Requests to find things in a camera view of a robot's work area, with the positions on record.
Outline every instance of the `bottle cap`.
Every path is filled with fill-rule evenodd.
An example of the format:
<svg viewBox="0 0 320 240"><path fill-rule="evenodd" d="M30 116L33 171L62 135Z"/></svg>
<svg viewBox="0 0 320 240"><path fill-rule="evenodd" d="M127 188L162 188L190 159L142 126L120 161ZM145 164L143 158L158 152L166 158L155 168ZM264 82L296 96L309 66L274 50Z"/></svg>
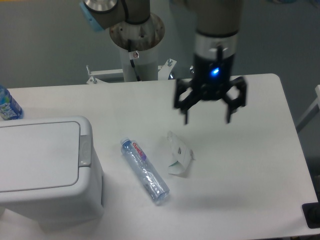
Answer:
<svg viewBox="0 0 320 240"><path fill-rule="evenodd" d="M123 145L127 141L130 141L130 139L128 137L124 137L121 139L120 143L121 143L121 145Z"/></svg>

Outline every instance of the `blue led light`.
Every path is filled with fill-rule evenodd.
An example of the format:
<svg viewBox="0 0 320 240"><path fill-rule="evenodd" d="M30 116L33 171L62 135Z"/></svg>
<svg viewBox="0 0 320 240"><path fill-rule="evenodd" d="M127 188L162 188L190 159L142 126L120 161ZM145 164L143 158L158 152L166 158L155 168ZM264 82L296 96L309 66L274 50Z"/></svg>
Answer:
<svg viewBox="0 0 320 240"><path fill-rule="evenodd" d="M216 77L219 74L219 68L215 68L211 71L210 75L211 77Z"/></svg>

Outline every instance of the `plastic water bottle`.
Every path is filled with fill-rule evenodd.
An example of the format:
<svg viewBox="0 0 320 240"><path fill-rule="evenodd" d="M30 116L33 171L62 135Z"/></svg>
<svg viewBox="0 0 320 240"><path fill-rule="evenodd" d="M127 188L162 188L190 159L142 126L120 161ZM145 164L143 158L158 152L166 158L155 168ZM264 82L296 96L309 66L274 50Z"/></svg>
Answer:
<svg viewBox="0 0 320 240"><path fill-rule="evenodd" d="M135 172L144 188L150 194L156 204L160 204L169 194L169 188L150 163L146 154L142 151L136 141L129 138L121 140L121 152Z"/></svg>
<svg viewBox="0 0 320 240"><path fill-rule="evenodd" d="M0 85L0 116L4 120L22 119L24 112L8 89Z"/></svg>

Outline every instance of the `crumpled paper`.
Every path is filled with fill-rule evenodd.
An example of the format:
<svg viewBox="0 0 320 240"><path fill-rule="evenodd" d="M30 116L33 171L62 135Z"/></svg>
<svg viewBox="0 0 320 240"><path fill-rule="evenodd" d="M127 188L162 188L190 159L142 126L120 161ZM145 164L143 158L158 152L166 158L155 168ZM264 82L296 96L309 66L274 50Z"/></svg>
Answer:
<svg viewBox="0 0 320 240"><path fill-rule="evenodd" d="M167 134L167 139L170 142L173 158L168 167L168 173L179 175L184 173L191 160L194 160L194 152L177 137L172 131Z"/></svg>

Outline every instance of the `metal rod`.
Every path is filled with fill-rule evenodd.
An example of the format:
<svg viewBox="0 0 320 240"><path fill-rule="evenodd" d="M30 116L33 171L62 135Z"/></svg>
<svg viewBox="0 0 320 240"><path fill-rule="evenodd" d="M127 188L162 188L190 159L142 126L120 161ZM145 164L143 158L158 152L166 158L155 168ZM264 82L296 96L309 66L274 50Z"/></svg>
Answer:
<svg viewBox="0 0 320 240"><path fill-rule="evenodd" d="M308 107L308 109L302 114L295 125L296 132L299 133L315 115L319 112L318 98Z"/></svg>
<svg viewBox="0 0 320 240"><path fill-rule="evenodd" d="M91 75L91 71L90 71L90 69L89 69L89 65L86 66L86 70L87 70L87 72L88 72L88 76L90 76L90 75Z"/></svg>

